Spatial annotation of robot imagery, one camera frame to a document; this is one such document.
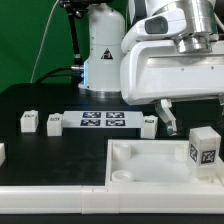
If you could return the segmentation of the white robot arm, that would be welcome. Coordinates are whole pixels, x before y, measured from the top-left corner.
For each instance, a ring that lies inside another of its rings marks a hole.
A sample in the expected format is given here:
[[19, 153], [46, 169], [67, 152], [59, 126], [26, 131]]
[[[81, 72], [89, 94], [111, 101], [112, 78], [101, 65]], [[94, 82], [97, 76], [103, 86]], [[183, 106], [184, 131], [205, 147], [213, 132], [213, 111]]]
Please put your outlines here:
[[89, 7], [90, 55], [80, 90], [153, 103], [167, 132], [177, 133], [176, 101], [217, 98], [224, 111], [224, 40], [216, 0], [128, 0], [131, 28], [106, 3]]

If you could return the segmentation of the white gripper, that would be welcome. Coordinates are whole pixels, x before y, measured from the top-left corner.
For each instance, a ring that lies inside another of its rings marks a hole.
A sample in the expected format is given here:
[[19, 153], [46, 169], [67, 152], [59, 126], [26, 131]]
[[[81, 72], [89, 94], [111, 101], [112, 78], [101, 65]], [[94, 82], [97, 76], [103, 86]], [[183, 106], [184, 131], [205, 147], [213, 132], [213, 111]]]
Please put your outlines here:
[[172, 40], [136, 44], [120, 68], [122, 98], [130, 105], [155, 104], [167, 134], [177, 134], [172, 102], [219, 96], [224, 106], [224, 41], [210, 53], [179, 54]]

